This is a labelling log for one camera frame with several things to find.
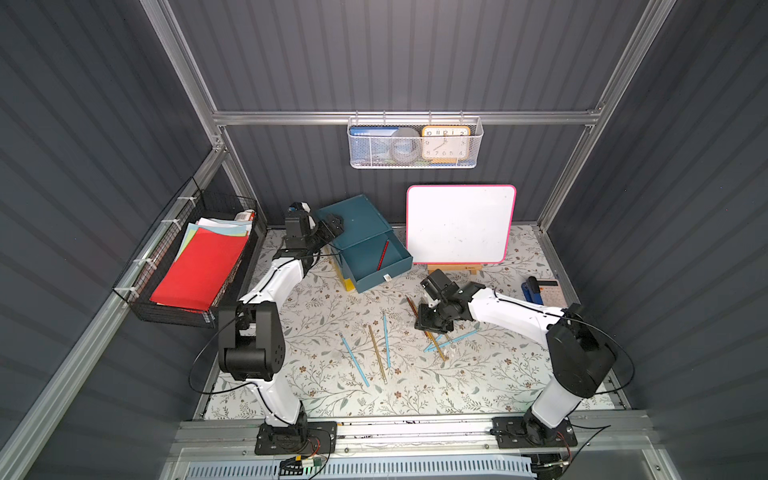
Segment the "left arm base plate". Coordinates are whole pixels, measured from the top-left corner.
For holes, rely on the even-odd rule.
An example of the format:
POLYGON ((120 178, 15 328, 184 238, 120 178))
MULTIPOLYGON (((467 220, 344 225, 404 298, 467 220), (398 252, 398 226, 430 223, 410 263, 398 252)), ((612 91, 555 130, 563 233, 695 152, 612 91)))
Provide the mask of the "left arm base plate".
POLYGON ((290 427, 259 427, 254 454, 257 456, 328 455, 335 452, 338 424, 332 421, 300 423, 290 427))

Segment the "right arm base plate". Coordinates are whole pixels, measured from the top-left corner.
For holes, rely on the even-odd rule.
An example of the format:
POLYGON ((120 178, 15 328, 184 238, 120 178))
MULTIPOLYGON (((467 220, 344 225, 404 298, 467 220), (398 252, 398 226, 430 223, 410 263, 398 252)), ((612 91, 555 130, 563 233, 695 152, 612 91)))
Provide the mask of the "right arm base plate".
POLYGON ((499 416, 492 419, 489 433, 496 439, 500 449, 571 448, 578 445, 568 418, 550 428, 528 414, 499 416))

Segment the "red black pencil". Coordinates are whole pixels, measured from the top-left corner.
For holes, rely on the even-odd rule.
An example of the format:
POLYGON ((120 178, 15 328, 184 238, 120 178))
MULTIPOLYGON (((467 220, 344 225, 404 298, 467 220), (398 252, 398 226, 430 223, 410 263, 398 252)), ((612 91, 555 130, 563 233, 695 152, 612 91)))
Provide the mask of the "red black pencil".
POLYGON ((408 305, 409 305, 409 307, 410 307, 414 317, 418 318, 419 312, 418 312, 418 308, 417 308, 416 304, 413 302, 413 300, 410 297, 406 296, 405 298, 406 298, 406 301, 407 301, 407 303, 408 303, 408 305))
POLYGON ((389 240, 385 240, 385 243, 384 243, 384 246, 382 248, 382 252, 381 252, 380 258, 379 258, 379 261, 377 263, 376 271, 380 271, 381 268, 383 267, 383 263, 384 263, 384 260, 386 258, 386 255, 387 255, 389 244, 390 244, 389 240))

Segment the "teal drawer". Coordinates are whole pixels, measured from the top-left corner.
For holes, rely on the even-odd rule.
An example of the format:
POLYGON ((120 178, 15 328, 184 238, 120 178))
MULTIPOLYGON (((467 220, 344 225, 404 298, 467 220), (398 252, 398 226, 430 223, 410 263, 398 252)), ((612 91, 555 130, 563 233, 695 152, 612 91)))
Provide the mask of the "teal drawer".
POLYGON ((391 281, 413 266, 413 257, 393 230, 342 250, 339 259, 343 276, 353 281, 358 293, 391 281), (387 255, 381 270, 376 271, 385 240, 390 242, 387 255))

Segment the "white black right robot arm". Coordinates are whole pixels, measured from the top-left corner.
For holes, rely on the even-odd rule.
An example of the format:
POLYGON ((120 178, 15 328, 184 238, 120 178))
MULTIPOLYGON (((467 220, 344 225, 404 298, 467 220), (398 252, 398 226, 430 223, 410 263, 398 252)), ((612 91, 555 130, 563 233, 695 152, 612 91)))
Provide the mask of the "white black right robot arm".
POLYGON ((457 322, 480 322, 510 331, 547 351, 551 379, 523 416, 529 437, 553 436, 581 401, 598 393, 619 349, 589 325, 582 306, 547 307, 509 297, 477 282, 459 285, 441 270, 420 282, 424 301, 415 328, 451 333, 457 322))

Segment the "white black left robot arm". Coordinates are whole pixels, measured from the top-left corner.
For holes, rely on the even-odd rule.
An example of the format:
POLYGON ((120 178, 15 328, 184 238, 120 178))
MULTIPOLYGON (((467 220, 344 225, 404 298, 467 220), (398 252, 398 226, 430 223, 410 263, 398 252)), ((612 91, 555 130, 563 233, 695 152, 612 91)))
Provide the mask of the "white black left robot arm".
POLYGON ((285 216, 285 235, 269 268, 240 297, 234 318, 220 328, 220 370, 256 397, 271 428, 297 431, 307 424, 302 401, 281 374, 287 347, 280 309, 318 263, 323 249, 344 231, 341 216, 320 215, 305 203, 293 203, 285 216))

